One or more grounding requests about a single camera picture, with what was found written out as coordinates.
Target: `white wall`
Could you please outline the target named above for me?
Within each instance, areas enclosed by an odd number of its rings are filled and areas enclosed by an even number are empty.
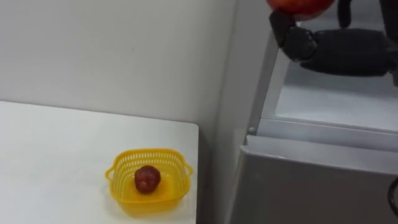
[[[211,142],[233,6],[0,1],[0,100],[189,121]]]
[[[230,52],[224,78],[223,92],[217,121],[215,150],[213,150],[213,189],[214,189],[214,217],[216,224],[228,223],[225,215],[228,205],[231,205],[231,186],[236,163],[239,156],[239,146],[244,144],[248,131],[249,119],[255,106],[258,88],[266,91],[262,86],[261,72],[271,70],[262,68],[266,55],[267,41],[271,27],[268,16],[271,10],[265,1],[238,0],[236,18],[231,39]],[[271,57],[276,56],[277,47],[268,52]],[[259,101],[259,114],[264,100]]]

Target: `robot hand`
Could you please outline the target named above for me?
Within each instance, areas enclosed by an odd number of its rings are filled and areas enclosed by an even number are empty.
[[[339,2],[338,15],[342,28],[351,23],[350,2]],[[356,77],[384,76],[392,72],[394,84],[398,86],[398,72],[395,71],[398,67],[398,47],[383,32],[336,29],[313,33],[297,27],[292,16],[278,10],[271,14],[269,20],[278,46],[301,67],[331,75]]]

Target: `small red fruit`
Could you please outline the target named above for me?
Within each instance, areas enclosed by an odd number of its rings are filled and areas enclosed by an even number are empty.
[[[327,10],[335,0],[267,0],[273,9],[293,15],[297,21],[313,19]]]
[[[134,182],[138,192],[150,194],[160,183],[160,172],[153,166],[143,166],[134,173]]]

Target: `table surface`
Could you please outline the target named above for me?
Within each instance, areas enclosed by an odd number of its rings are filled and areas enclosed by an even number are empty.
[[[181,152],[195,172],[169,212],[127,216],[104,172],[128,149]],[[196,223],[198,126],[0,101],[1,223]]]

